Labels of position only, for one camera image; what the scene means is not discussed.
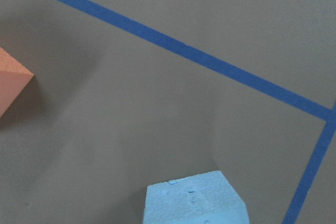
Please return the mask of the orange foam block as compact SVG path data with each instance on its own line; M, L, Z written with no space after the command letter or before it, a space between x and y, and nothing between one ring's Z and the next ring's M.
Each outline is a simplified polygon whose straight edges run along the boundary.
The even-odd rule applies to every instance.
M33 76L32 72L1 48L1 116Z

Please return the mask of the light blue foam block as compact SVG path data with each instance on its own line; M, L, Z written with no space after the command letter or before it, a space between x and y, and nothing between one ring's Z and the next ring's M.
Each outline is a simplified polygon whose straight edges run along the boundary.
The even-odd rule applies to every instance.
M149 185L143 223L249 223L247 207L219 170Z

